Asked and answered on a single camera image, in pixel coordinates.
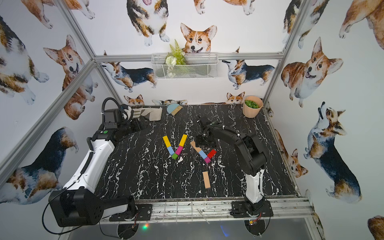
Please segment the long natural wood block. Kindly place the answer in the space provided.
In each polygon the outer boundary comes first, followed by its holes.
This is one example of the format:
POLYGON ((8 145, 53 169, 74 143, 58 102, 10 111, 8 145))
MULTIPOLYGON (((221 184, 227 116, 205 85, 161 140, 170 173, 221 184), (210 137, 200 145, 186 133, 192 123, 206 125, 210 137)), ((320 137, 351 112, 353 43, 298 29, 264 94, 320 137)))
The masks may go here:
POLYGON ((196 146, 196 142, 195 142, 195 141, 192 141, 190 144, 191 144, 191 146, 195 149, 195 151, 196 151, 197 153, 199 153, 200 151, 202 151, 201 148, 199 148, 199 147, 196 146))

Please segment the red block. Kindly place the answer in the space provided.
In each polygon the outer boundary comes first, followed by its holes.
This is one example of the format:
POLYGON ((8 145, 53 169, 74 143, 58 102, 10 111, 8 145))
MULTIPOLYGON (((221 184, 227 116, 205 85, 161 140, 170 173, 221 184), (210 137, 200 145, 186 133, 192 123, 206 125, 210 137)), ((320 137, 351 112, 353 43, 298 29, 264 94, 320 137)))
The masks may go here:
POLYGON ((212 159, 212 158, 215 156, 216 153, 217 153, 216 150, 211 150, 211 151, 207 154, 207 156, 208 156, 210 159, 212 159))

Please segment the light blue rectangular block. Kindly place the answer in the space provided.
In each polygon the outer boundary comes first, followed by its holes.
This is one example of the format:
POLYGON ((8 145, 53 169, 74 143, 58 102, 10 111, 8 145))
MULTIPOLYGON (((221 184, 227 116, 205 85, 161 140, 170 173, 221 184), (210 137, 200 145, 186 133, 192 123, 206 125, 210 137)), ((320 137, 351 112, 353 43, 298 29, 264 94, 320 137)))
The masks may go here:
POLYGON ((203 150, 199 151, 199 155, 205 160, 208 156, 204 153, 203 150))

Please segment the long yellow block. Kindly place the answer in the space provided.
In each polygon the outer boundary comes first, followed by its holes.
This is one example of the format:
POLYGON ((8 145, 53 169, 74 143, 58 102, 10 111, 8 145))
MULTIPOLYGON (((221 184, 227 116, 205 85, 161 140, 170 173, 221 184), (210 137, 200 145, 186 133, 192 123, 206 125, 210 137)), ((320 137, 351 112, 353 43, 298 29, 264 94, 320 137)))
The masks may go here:
POLYGON ((186 142, 186 140, 187 140, 187 135, 183 135, 182 136, 182 139, 181 139, 181 141, 180 141, 180 143, 179 143, 179 146, 181 146, 181 147, 184 147, 184 145, 185 145, 185 142, 186 142))

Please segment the small magenta block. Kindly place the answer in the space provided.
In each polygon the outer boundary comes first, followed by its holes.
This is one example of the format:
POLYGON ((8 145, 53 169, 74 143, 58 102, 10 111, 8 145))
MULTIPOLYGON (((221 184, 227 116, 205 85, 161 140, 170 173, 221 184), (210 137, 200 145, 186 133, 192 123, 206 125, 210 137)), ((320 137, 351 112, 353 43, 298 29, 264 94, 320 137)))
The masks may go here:
POLYGON ((204 159, 204 161, 206 162, 206 164, 208 164, 208 163, 211 162, 211 159, 210 159, 209 157, 206 157, 206 158, 204 159))

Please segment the magenta rectangular block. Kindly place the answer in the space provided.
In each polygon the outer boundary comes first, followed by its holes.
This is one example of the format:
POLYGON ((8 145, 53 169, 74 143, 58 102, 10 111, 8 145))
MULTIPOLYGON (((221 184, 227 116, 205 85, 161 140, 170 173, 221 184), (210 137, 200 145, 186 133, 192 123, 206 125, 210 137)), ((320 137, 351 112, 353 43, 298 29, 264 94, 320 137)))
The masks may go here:
POLYGON ((181 154, 183 148, 184 148, 183 146, 178 146, 178 148, 177 148, 175 154, 179 156, 179 155, 181 154))

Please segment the short yellow block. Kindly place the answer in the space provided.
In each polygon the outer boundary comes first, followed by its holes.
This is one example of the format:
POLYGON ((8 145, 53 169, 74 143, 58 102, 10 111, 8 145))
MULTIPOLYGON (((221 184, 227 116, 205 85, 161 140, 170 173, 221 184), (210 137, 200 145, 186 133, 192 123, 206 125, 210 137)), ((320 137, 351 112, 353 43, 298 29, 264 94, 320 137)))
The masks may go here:
POLYGON ((164 137, 163 137, 163 140, 164 140, 164 142, 165 142, 167 148, 171 146, 171 143, 170 143, 170 141, 169 141, 169 139, 168 139, 167 136, 164 136, 164 137))

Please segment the small light blue block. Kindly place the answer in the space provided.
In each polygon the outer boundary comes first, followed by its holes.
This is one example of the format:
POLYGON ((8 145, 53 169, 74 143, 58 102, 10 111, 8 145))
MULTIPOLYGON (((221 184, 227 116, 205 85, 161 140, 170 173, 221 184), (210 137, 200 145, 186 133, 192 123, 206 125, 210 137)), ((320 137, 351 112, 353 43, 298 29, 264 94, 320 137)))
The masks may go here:
POLYGON ((167 150, 170 153, 170 155, 173 155, 175 153, 172 147, 167 147, 167 150))

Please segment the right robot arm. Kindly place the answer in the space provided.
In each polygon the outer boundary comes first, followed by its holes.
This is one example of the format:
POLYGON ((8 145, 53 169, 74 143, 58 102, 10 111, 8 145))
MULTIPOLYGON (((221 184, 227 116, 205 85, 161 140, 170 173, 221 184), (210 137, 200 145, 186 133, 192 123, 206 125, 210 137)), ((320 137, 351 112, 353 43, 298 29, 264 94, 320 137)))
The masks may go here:
POLYGON ((237 161, 246 174, 245 204, 251 210, 259 209, 265 201, 263 176, 270 155, 257 135, 241 133, 219 122, 212 122, 207 117, 199 117, 197 123, 201 133, 196 136, 198 147, 216 147, 218 140, 234 147, 237 161))

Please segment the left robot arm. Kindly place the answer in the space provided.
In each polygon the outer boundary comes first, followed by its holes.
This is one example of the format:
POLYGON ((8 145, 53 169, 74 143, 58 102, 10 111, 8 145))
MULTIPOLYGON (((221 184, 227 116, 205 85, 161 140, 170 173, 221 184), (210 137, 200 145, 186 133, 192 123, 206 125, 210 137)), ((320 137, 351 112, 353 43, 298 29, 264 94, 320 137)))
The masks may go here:
POLYGON ((138 208, 133 196, 102 200, 95 190, 117 143, 144 130, 148 124, 149 120, 145 117, 132 119, 111 129, 107 129, 107 124, 101 124, 94 135, 87 138, 89 150, 74 176, 61 191, 53 191, 49 197, 49 206, 58 226, 95 225, 103 218, 120 213, 126 213, 130 219, 136 217, 138 208))

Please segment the beige work glove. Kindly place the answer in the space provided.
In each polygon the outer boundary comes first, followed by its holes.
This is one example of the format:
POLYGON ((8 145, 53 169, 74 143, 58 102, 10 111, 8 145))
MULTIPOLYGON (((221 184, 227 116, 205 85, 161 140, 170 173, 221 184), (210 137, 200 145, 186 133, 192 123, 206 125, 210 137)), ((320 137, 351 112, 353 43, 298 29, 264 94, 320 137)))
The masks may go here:
POLYGON ((163 108, 134 109, 133 119, 137 119, 139 117, 145 117, 152 122, 160 121, 162 118, 162 112, 163 112, 163 108))

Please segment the pink pot with greens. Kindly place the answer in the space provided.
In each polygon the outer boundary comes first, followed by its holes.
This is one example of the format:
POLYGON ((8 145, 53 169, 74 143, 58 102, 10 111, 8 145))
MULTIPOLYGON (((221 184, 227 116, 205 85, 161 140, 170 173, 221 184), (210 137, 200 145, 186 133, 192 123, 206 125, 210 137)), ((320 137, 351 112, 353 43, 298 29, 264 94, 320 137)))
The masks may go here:
POLYGON ((246 96, 243 103, 243 115, 247 118, 255 118, 263 108, 263 101, 256 96, 246 96))

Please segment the green fern plant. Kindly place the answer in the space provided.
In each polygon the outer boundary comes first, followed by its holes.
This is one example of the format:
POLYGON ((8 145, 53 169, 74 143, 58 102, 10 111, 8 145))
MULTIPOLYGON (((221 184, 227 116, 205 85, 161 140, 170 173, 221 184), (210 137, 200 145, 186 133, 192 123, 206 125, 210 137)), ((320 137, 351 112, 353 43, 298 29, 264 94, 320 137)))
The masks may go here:
POLYGON ((182 50, 177 40, 175 40, 174 45, 170 44, 170 49, 171 52, 168 53, 165 60, 167 77, 181 77, 187 73, 185 52, 182 50))

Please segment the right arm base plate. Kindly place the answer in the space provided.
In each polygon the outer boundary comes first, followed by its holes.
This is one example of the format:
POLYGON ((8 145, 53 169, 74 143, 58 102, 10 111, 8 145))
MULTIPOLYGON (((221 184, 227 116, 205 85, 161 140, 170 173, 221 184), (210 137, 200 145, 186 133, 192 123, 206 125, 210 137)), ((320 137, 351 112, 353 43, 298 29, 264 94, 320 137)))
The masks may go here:
POLYGON ((249 201, 237 201, 231 203, 230 215, 234 218, 273 217, 274 213, 268 200, 261 200, 256 204, 249 201))

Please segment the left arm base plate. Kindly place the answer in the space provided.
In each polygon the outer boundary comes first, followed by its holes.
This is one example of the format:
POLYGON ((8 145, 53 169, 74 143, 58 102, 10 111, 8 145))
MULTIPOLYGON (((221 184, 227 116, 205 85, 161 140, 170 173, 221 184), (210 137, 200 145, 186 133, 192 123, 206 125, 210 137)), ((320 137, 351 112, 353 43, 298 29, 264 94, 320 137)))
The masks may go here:
POLYGON ((153 210, 152 204, 138 204, 136 211, 127 210, 123 213, 112 215, 109 218, 110 222, 134 222, 134 221, 149 221, 153 210))

